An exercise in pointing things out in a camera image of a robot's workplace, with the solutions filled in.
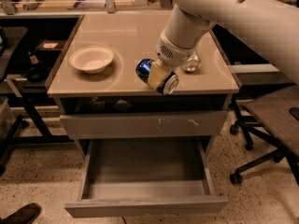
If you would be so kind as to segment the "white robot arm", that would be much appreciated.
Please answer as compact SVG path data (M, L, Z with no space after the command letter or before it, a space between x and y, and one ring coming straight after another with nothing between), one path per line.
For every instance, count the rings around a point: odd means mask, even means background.
M218 24L299 83L299 8L276 0L173 0L148 84L158 89Z

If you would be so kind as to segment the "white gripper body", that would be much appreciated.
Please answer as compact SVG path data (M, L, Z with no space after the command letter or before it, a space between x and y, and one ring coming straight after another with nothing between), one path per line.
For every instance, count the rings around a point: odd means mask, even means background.
M192 56L197 43L198 39L193 38L190 45L176 44L167 37L166 30L163 29L156 45L156 54L167 67L175 69Z

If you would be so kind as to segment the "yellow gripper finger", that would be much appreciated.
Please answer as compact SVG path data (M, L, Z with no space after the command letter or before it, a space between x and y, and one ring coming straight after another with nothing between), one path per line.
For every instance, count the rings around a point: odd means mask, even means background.
M162 60L154 61L151 64L149 71L148 85L157 90L171 72L172 69L169 68Z

